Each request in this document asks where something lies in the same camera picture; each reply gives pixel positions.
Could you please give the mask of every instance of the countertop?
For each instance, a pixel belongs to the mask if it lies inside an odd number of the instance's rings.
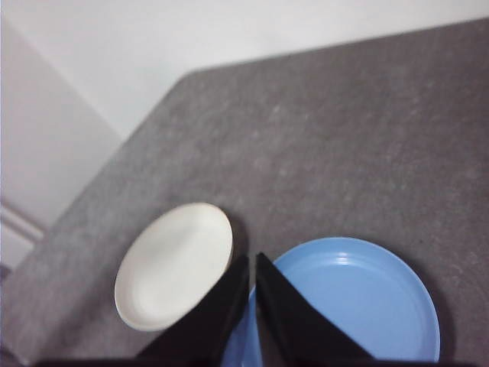
[[[236,254],[390,249],[432,295],[442,359],[488,364],[488,38],[484,19],[185,76],[2,285],[3,343],[23,362],[136,354],[157,334],[118,317],[119,263],[207,201]]]

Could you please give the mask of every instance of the plate rim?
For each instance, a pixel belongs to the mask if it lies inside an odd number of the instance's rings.
[[[175,322],[178,320],[173,321],[172,323],[159,323],[159,324],[153,324],[152,326],[146,326],[142,325],[141,323],[135,323],[133,320],[130,320],[129,318],[126,317],[125,313],[121,311],[121,304],[120,301],[118,301],[117,297],[117,289],[118,289],[118,284],[120,284],[119,277],[121,274],[122,267],[124,266],[126,259],[128,256],[131,255],[131,253],[134,250],[134,245],[142,238],[143,234],[145,234],[147,231],[150,231],[152,228],[154,228],[161,220],[164,220],[165,217],[173,214],[174,212],[182,209],[192,209],[196,207],[207,207],[208,209],[215,210],[217,213],[221,215],[221,217],[224,219],[223,222],[225,223],[226,227],[226,232],[229,233],[230,235],[230,243],[229,243],[229,254],[228,254],[228,260],[225,264],[225,267],[223,268],[222,274],[225,273],[226,269],[229,267],[231,264],[232,256],[234,253],[234,236],[233,236],[233,231],[232,231],[232,226],[231,222],[229,220],[229,217],[226,215],[224,210],[219,208],[218,206],[207,203],[207,202],[195,202],[195,203],[184,203],[178,206],[175,206],[163,214],[159,215],[156,219],[154,219],[150,224],[145,226],[139,234],[136,236],[134,241],[129,245],[128,249],[126,250],[126,253],[124,254],[124,257],[122,258],[121,262],[119,263],[118,270],[117,270],[117,275],[115,276],[115,282],[114,282],[114,287],[113,287],[113,294],[114,294],[114,302],[115,302],[115,308],[117,310],[117,314],[121,318],[121,320],[128,325],[130,328],[137,330],[137,331],[144,331],[144,332],[152,332],[152,331],[162,331],[173,325]],[[194,305],[191,306],[191,308],[188,309],[187,313],[192,310],[198,303],[200,302],[197,301]]]
[[[313,245],[317,242],[333,242],[333,241],[344,241],[344,240],[349,241],[349,242],[363,243],[364,245],[368,245],[371,248],[375,248],[376,250],[382,251],[384,254],[388,255],[390,258],[392,258],[396,262],[400,263],[402,265],[402,267],[408,271],[410,276],[413,277],[413,279],[416,281],[416,284],[420,287],[425,299],[427,300],[427,304],[429,306],[429,312],[430,312],[430,314],[434,320],[433,326],[434,326],[434,329],[436,331],[436,344],[435,344],[435,350],[434,350],[435,355],[434,355],[432,361],[429,360],[429,362],[438,362],[439,361],[439,355],[440,355],[440,349],[441,349],[441,335],[440,335],[438,314],[436,313],[435,304],[433,303],[431,295],[429,294],[428,289],[424,285],[424,283],[421,280],[421,278],[419,277],[419,275],[402,258],[400,258],[396,254],[394,254],[391,250],[388,250],[387,248],[382,247],[376,243],[373,243],[373,242],[370,242],[370,241],[367,241],[364,239],[358,239],[355,237],[342,237],[342,236],[322,237],[319,239],[311,239],[309,241],[302,242],[302,243],[290,248],[289,250],[285,251],[282,255],[280,255],[278,258],[273,260],[273,263],[274,263],[274,265],[276,265],[278,267],[278,265],[280,264],[281,261],[283,261],[283,258],[285,256],[290,256],[290,254],[293,254],[294,252],[299,251],[301,248],[308,246],[308,245]],[[256,304],[255,304],[256,303],[256,295],[255,294],[256,294],[256,285],[253,286],[253,288],[251,289],[250,294],[249,294],[249,298],[248,298],[248,303],[250,303],[250,302],[254,303],[254,305],[253,305],[254,309],[256,308]],[[250,326],[252,326],[253,331],[255,329],[257,330],[256,315],[251,315],[251,313],[250,313],[248,315],[248,317],[249,317],[248,318],[248,328]],[[253,341],[253,339],[250,336],[247,337],[246,344],[248,345],[250,342]],[[259,353],[259,362],[260,362],[258,367],[262,367],[263,366],[263,359],[262,359],[261,351],[258,350],[258,353]]]

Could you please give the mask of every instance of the white wall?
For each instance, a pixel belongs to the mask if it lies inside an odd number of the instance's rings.
[[[127,138],[202,66],[489,15],[488,0],[4,0],[4,13]]]
[[[22,260],[120,142],[3,20],[2,263]]]
[[[2,262],[187,71],[487,16],[488,0],[4,0]]]

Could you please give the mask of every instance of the white ceramic dish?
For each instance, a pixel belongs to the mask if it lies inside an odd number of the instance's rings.
[[[163,330],[196,306],[232,256],[227,216],[208,203],[178,206],[134,241],[115,280],[115,306],[132,328]]]

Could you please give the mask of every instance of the blue plastic plate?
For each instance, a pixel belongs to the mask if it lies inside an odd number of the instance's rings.
[[[274,264],[313,307],[376,359],[438,361],[440,334],[431,297],[392,252],[360,239],[317,239],[292,248]],[[241,365],[260,367],[254,289],[247,317]]]

